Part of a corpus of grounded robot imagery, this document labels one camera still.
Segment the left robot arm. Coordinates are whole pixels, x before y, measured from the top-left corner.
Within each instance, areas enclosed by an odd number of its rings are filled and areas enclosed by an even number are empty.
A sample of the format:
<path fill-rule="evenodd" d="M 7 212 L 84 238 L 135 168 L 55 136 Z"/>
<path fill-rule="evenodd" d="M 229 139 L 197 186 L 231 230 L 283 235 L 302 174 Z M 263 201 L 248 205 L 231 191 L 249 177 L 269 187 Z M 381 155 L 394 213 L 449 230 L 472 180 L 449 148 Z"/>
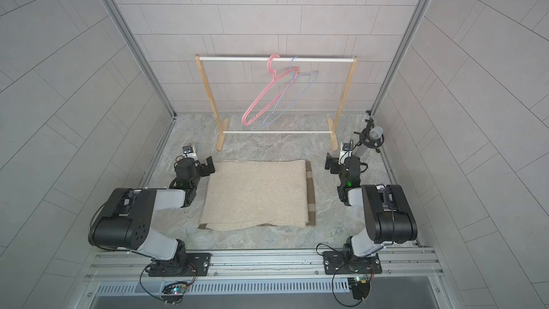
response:
<path fill-rule="evenodd" d="M 209 253 L 188 253 L 180 239 L 151 228 L 155 212 L 191 206 L 200 179 L 215 173 L 211 157 L 200 163 L 183 157 L 174 163 L 176 178 L 167 189 L 118 187 L 92 220 L 90 245 L 104 250 L 129 250 L 151 258 L 145 268 L 150 277 L 206 276 Z"/>

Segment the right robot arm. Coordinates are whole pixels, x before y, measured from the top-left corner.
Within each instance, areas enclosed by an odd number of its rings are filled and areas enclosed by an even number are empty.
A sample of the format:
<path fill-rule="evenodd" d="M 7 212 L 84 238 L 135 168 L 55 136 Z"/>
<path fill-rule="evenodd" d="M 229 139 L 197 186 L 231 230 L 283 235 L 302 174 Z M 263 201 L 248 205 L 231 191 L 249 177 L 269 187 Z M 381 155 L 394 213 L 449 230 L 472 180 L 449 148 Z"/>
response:
<path fill-rule="evenodd" d="M 365 228 L 344 244 L 344 264 L 372 259 L 384 247 L 417 238 L 417 223 L 401 186 L 363 185 L 360 177 L 368 170 L 368 164 L 354 155 L 327 155 L 325 169 L 340 179 L 340 201 L 346 206 L 361 207 L 364 212 Z"/>

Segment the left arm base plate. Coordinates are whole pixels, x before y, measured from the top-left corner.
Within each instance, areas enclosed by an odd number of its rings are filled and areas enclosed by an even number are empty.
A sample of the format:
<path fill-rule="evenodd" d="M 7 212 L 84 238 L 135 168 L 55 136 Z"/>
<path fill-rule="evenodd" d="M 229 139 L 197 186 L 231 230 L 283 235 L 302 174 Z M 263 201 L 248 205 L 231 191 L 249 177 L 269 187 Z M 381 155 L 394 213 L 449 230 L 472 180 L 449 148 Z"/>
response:
<path fill-rule="evenodd" d="M 204 277 L 207 275 L 211 253 L 187 253 L 176 255 L 172 260 L 156 260 L 147 267 L 150 277 Z"/>

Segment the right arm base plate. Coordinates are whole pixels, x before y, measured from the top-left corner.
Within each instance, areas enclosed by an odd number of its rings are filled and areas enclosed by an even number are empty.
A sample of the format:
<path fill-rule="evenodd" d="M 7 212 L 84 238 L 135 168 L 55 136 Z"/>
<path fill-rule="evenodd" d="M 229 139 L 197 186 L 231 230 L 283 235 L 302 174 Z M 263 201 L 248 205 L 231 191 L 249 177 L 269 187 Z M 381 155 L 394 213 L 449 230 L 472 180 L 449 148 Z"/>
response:
<path fill-rule="evenodd" d="M 369 257 L 345 257 L 341 252 L 326 250 L 320 253 L 326 275 L 367 274 L 378 275 L 383 272 L 378 255 Z"/>

